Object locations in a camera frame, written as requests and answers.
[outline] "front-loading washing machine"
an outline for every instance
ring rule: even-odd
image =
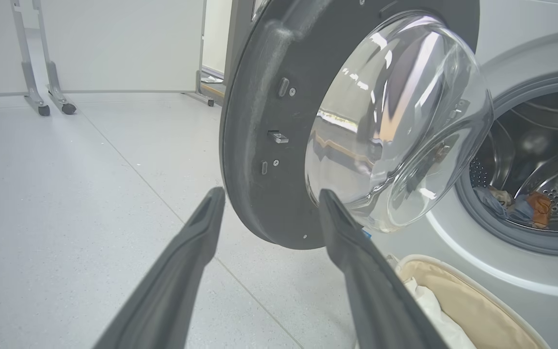
[[[221,168],[254,234],[322,247],[330,188],[381,252],[458,268],[558,348],[558,1],[273,0],[232,71]],[[549,226],[495,217],[490,185],[548,196]]]

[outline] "door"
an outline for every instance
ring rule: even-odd
[[[430,210],[493,122],[479,0],[271,0],[255,17],[219,141],[243,223],[310,249],[324,245],[324,188],[368,230]]]

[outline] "floor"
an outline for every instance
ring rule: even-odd
[[[179,232],[221,186],[220,107],[180,94],[0,97],[0,348],[89,348]],[[249,232],[230,204],[204,270],[187,347],[352,348],[343,275],[324,249]]]

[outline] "stainless steel drum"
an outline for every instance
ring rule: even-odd
[[[470,165],[471,185],[513,197],[537,191],[551,199],[550,231],[558,231],[558,93],[502,115]]]

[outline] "beige laundry basket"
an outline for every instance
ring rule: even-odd
[[[392,256],[387,260],[393,263]],[[441,309],[471,339],[477,349],[549,349],[538,332],[515,311],[456,268],[432,257],[412,254],[397,261],[396,272],[406,282],[432,290]]]

